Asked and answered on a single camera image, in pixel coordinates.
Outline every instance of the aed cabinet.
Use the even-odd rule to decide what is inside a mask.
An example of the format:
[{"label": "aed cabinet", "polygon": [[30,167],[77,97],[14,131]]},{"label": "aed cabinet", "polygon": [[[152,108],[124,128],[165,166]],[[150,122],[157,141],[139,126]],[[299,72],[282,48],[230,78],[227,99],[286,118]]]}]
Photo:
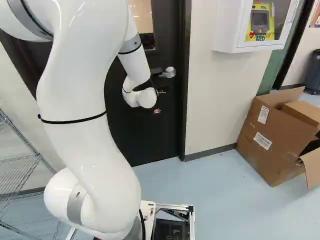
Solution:
[{"label": "aed cabinet", "polygon": [[217,0],[213,50],[245,53],[285,47],[299,0]]}]

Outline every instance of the trash can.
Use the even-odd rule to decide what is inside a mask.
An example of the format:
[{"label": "trash can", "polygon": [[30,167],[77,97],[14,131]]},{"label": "trash can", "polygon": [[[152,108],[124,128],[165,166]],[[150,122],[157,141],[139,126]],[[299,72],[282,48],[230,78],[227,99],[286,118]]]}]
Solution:
[{"label": "trash can", "polygon": [[320,49],[314,50],[311,54],[303,84],[306,92],[320,94]]}]

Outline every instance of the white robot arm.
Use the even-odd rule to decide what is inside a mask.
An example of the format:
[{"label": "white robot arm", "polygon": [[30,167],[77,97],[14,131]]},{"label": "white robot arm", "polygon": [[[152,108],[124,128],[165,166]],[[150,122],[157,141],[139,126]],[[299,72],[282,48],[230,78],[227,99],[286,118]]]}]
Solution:
[{"label": "white robot arm", "polygon": [[47,208],[101,240],[124,239],[141,187],[108,127],[104,82],[117,55],[127,72],[126,102],[151,108],[157,101],[153,88],[133,91],[151,74],[126,0],[0,0],[0,28],[27,41],[53,41],[36,98],[66,168],[46,186]]}]

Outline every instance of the door window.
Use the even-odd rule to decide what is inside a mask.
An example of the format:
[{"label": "door window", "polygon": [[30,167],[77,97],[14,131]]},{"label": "door window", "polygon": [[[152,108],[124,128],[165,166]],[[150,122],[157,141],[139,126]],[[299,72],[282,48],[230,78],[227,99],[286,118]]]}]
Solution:
[{"label": "door window", "polygon": [[155,49],[151,0],[130,0],[129,7],[134,16],[144,49]]}]

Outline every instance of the yellow label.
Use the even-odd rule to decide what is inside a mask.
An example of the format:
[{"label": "yellow label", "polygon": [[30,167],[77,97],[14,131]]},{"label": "yellow label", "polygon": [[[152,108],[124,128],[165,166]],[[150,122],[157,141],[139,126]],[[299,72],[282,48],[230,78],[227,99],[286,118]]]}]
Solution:
[{"label": "yellow label", "polygon": [[269,12],[269,30],[266,33],[254,32],[251,29],[251,14],[249,27],[245,35],[246,42],[275,40],[275,17],[273,16],[273,3],[254,2],[251,11],[268,11]]}]

